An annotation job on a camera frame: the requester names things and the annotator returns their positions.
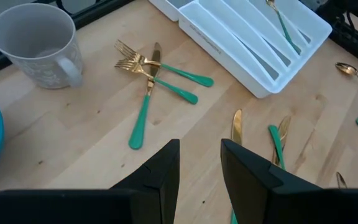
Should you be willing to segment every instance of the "mug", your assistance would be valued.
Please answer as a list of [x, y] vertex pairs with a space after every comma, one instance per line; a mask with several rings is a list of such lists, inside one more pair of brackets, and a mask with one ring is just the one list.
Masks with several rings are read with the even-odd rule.
[[75, 31], [55, 6], [18, 5], [0, 14], [0, 51], [41, 87], [78, 87], [83, 64]]

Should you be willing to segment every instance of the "mug handle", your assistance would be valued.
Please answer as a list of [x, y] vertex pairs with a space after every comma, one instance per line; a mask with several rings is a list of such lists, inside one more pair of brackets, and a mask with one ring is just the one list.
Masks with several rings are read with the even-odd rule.
[[77, 67], [75, 67], [74, 63], [70, 59], [66, 57], [59, 57], [57, 58], [57, 63], [67, 74], [68, 83], [71, 87], [80, 87], [82, 85], [81, 72], [77, 69]]

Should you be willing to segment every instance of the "fork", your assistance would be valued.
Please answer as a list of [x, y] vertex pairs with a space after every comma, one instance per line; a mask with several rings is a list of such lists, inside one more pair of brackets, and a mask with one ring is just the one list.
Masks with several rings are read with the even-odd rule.
[[162, 68], [165, 68], [169, 71], [175, 72], [183, 77], [186, 77], [186, 78], [188, 78], [200, 85], [206, 86], [206, 87], [211, 87], [214, 85], [214, 80], [210, 77], [205, 77], [202, 75], [195, 75], [195, 74], [185, 72], [185, 71], [177, 69], [177, 68], [173, 68], [169, 65], [166, 65], [166, 64], [163, 64], [160, 62], [148, 60], [146, 57], [137, 53], [135, 50], [132, 50], [130, 47], [128, 47], [126, 44], [124, 44], [120, 40], [117, 40], [114, 47], [118, 51], [120, 51], [128, 60], [139, 62], [140, 65], [151, 65], [151, 66], [156, 66], [156, 67], [162, 67]]
[[141, 74], [147, 76], [147, 78], [149, 78], [149, 80], [153, 80], [153, 81], [167, 87], [168, 89], [174, 91], [176, 94], [180, 95], [182, 98], [189, 101], [191, 104], [195, 105], [198, 102], [198, 97], [196, 95], [194, 95], [186, 90], [182, 90], [179, 87], [176, 87], [169, 83], [166, 83], [166, 82], [162, 81], [161, 79], [155, 78], [155, 77], [151, 76], [150, 74], [148, 74], [147, 72], [145, 72], [139, 62], [134, 62], [134, 61], [130, 61], [130, 60], [120, 60], [117, 62], [115, 67], [121, 68], [123, 70], [128, 70], [128, 71], [134, 72], [134, 73], [141, 73]]

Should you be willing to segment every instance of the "wooden table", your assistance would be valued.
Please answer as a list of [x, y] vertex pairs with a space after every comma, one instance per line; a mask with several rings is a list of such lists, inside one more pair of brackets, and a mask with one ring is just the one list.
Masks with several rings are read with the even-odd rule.
[[[280, 93], [255, 98], [194, 43], [177, 23], [148, 1], [135, 1], [78, 31], [85, 85], [45, 90], [10, 66], [0, 71], [0, 109], [6, 128], [0, 157], [0, 190], [17, 188], [106, 189], [181, 139], [180, 190], [175, 223], [229, 223], [231, 205], [219, 159], [221, 138], [242, 108], [244, 147], [271, 159], [269, 124], [293, 115], [285, 150], [287, 169], [322, 187], [336, 187], [339, 171], [358, 187], [358, 81], [335, 62], [358, 60], [327, 40]], [[128, 139], [143, 100], [146, 79], [114, 68], [121, 39], [163, 61], [213, 77], [212, 88], [162, 71], [160, 77], [199, 96], [193, 106], [162, 86], [150, 100], [144, 147]]]

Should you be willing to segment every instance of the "cutlery tray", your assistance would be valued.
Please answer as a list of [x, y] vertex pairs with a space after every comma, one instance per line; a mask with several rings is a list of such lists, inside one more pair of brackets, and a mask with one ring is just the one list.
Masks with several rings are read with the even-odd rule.
[[149, 1], [258, 98], [282, 91], [332, 31], [298, 0], [276, 0], [298, 54], [265, 0]]

